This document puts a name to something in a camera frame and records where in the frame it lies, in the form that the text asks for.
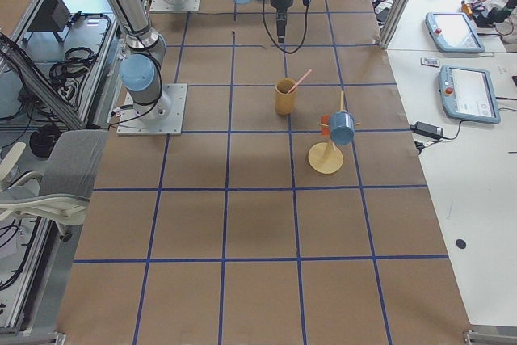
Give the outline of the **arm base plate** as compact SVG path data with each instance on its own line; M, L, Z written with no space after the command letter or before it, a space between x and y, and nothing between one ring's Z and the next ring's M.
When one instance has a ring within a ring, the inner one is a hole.
M187 101L186 83L167 83L156 105L134 105L131 95L125 95L125 104L131 105L121 112L121 124L116 133L120 136L180 135Z
M151 0L149 10L152 13L187 13L197 12L200 0Z

